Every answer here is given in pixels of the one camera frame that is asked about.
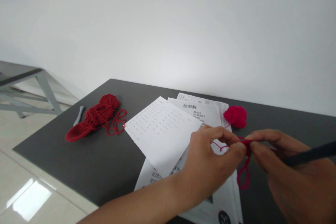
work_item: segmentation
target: red yarn ball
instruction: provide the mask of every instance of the red yarn ball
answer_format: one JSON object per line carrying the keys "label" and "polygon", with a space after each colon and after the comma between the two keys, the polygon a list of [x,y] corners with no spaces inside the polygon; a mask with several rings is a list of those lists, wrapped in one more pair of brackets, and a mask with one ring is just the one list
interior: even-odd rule
{"label": "red yarn ball", "polygon": [[236,128],[244,128],[246,126],[247,113],[241,106],[231,106],[223,115],[224,118]]}
{"label": "red yarn ball", "polygon": [[[117,123],[122,122],[123,125],[125,124],[125,119],[120,119],[127,114],[126,110],[120,110],[116,113],[116,109],[119,107],[120,103],[118,99],[111,94],[104,95],[97,105],[89,108],[85,113],[85,119],[83,122],[78,123],[77,125],[73,126],[65,136],[65,139],[68,142],[75,142],[87,134],[89,134],[93,130],[97,130],[101,127],[106,128],[106,134],[114,135],[119,134],[124,130],[124,126],[122,130],[118,130]],[[109,120],[114,116],[112,119],[112,128],[110,128]],[[114,130],[113,134],[109,134],[108,130]]]}

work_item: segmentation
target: dark grey tabletop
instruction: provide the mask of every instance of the dark grey tabletop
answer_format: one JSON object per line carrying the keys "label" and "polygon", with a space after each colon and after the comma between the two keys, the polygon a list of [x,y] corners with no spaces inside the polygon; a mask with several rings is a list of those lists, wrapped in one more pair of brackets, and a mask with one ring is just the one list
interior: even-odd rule
{"label": "dark grey tabletop", "polygon": [[41,68],[0,61],[0,86],[41,72]]}
{"label": "dark grey tabletop", "polygon": [[[81,140],[68,143],[81,105],[85,110],[107,94],[117,96],[129,120],[157,97],[176,98],[179,90],[110,79],[53,121],[27,138],[14,150],[98,206],[134,190],[145,156],[126,132],[108,136],[101,128]],[[243,106],[247,126],[233,129],[246,136],[259,129],[278,129],[316,147],[336,137],[336,117],[282,109],[238,100],[189,93],[210,100]],[[268,189],[266,174],[252,162],[248,189],[240,191],[244,223],[287,223]],[[188,223],[176,217],[172,223]]]}

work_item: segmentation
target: grey crochet hook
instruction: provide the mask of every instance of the grey crochet hook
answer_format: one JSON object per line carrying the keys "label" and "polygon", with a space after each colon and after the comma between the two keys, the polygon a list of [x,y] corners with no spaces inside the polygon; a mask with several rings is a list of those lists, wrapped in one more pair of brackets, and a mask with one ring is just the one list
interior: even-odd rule
{"label": "grey crochet hook", "polygon": [[78,114],[78,116],[77,116],[76,121],[75,121],[74,124],[73,124],[74,126],[75,126],[76,124],[78,124],[79,121],[81,120],[83,110],[84,110],[84,106],[80,106],[80,108],[79,108],[79,114]]}

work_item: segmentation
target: black crochet hook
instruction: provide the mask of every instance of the black crochet hook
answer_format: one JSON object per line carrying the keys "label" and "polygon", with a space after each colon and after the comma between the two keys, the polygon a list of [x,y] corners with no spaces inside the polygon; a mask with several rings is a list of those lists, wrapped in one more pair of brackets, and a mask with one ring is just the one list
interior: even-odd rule
{"label": "black crochet hook", "polygon": [[297,155],[282,159],[282,161],[288,166],[296,166],[309,161],[328,158],[336,155],[336,141],[324,144],[320,147],[316,147],[305,152],[301,152]]}

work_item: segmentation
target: paper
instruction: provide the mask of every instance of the paper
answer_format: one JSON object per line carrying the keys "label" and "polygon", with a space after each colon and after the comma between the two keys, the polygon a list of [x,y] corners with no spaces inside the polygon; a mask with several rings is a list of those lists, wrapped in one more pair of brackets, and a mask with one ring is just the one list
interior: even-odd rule
{"label": "paper", "polygon": [[125,124],[125,130],[156,168],[167,177],[189,145],[190,135],[202,122],[162,97]]}
{"label": "paper", "polygon": [[[200,120],[203,124],[210,125],[211,127],[222,125],[217,105],[206,105],[172,98],[168,98],[168,101],[188,114],[192,115],[196,119]],[[217,145],[214,143],[211,145],[213,151],[218,155],[223,154],[223,150],[221,151],[218,146],[223,147],[226,144],[223,144],[217,139],[215,139],[214,142]]]}
{"label": "paper", "polygon": [[[223,114],[224,112],[229,108],[229,105],[226,103],[222,103],[219,101],[212,101],[212,100],[207,100],[204,98],[200,98],[200,97],[196,97],[196,96],[192,96],[189,94],[184,94],[184,93],[179,93],[177,96],[177,100],[184,100],[184,101],[192,101],[195,103],[200,103],[200,104],[208,104],[208,105],[217,105],[219,107],[219,112],[220,112],[220,119],[222,121],[222,126],[226,127],[227,130],[232,132],[232,128],[231,125],[229,125],[228,121],[225,120]],[[237,177],[237,171],[234,171],[232,177],[234,177],[234,179]],[[242,206],[240,204],[240,195],[239,195],[239,187],[238,184],[236,183],[236,180],[234,180],[232,182],[232,189],[234,191],[234,200],[236,203],[236,207],[237,207],[237,212],[238,212],[238,219],[240,223],[243,223],[243,213],[242,213]]]}
{"label": "paper", "polygon": [[231,125],[229,125],[228,121],[225,120],[223,114],[224,112],[229,108],[229,105],[223,102],[219,101],[212,101],[212,100],[207,100],[204,98],[192,96],[190,94],[183,94],[179,93],[177,96],[177,100],[183,100],[183,101],[188,101],[188,102],[195,102],[195,103],[200,103],[200,104],[206,104],[206,105],[217,105],[219,108],[219,113],[220,113],[220,120],[222,122],[223,127],[227,127],[227,130],[231,130]]}
{"label": "paper", "polygon": [[[189,114],[203,120],[204,123],[212,127],[220,126],[222,124],[219,108],[217,105],[206,105],[204,103],[200,104],[171,98],[168,98],[168,101],[178,108],[188,112]],[[214,140],[214,142],[216,142],[220,146],[225,145],[219,142],[217,139]],[[220,151],[220,148],[218,148],[218,146],[216,146],[215,144],[212,144],[211,147],[213,151],[218,155],[222,155],[226,151],[226,148]],[[171,174],[178,172],[183,168],[186,162],[187,153],[188,149],[185,150],[177,164],[174,166]],[[225,215],[227,215],[230,219],[231,223],[238,223],[238,212],[236,209],[237,205],[235,202],[234,191],[232,189],[232,184],[237,183],[236,176],[229,177],[228,180],[207,200],[203,201],[197,207],[181,214],[180,216],[198,224],[225,223],[221,222],[221,220],[219,219],[219,217],[222,216],[224,212]],[[149,160],[146,159],[134,190],[141,189],[142,187],[145,187],[160,179],[162,179],[160,174],[151,165]]]}

